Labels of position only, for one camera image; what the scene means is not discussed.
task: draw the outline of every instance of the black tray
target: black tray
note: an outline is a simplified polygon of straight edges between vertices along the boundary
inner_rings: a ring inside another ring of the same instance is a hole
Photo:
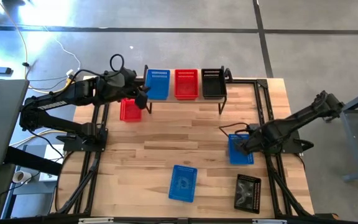
[[[260,178],[238,174],[234,208],[259,214],[260,185]]]
[[[224,72],[221,68],[201,69],[203,96],[206,100],[218,100],[227,96]]]

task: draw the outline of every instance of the white cable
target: white cable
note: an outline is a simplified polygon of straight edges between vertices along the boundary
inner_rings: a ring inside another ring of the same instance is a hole
[[[46,26],[43,26],[43,27],[45,28],[46,31],[50,32]],[[78,68],[77,68],[77,70],[81,69],[81,62],[80,62],[80,60],[78,60],[77,56],[76,56],[75,54],[73,54],[73,53],[67,51],[67,50],[63,47],[62,43],[60,43],[59,40],[57,40],[54,35],[53,35],[53,38],[54,38],[55,41],[62,47],[62,50],[63,50],[64,52],[66,52],[66,53],[72,55],[72,56],[75,58],[75,60],[77,60],[77,62],[78,62]]]

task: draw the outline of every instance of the plastic basket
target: plastic basket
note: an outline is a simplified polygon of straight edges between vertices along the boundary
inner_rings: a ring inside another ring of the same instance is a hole
[[[203,96],[206,100],[218,100],[227,96],[223,69],[201,69]]]
[[[166,100],[169,93],[169,70],[147,70],[146,86],[150,87],[147,96],[151,100]]]
[[[142,120],[142,110],[135,104],[135,99],[122,99],[119,112],[121,121],[140,121]]]
[[[195,100],[198,97],[197,69],[175,70],[175,97],[178,100]]]
[[[261,184],[260,178],[238,174],[234,208],[259,214]]]
[[[196,181],[196,168],[174,165],[168,197],[184,202],[193,202]]]
[[[248,134],[239,134],[242,138],[248,139]],[[229,134],[229,158],[233,165],[252,165],[254,164],[254,155],[252,153],[247,156],[238,150],[236,141],[241,140],[235,134]]]

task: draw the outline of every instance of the red container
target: red container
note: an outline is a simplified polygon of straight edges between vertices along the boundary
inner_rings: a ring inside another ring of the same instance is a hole
[[[178,100],[195,100],[198,97],[197,69],[175,70],[175,97]]]
[[[141,121],[142,110],[135,104],[135,99],[122,99],[121,109],[119,112],[121,121]]]

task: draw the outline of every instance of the blue tray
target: blue tray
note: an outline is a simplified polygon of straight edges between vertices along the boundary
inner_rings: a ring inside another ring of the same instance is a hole
[[[151,100],[166,100],[169,93],[169,70],[147,70],[146,86],[151,87],[147,96]]]
[[[248,134],[239,134],[244,139],[248,139]],[[252,165],[254,164],[254,155],[252,153],[246,156],[244,153],[236,149],[234,141],[240,138],[235,134],[229,134],[229,157],[230,163],[234,165]]]
[[[193,202],[196,181],[196,168],[174,165],[168,197],[184,202]]]

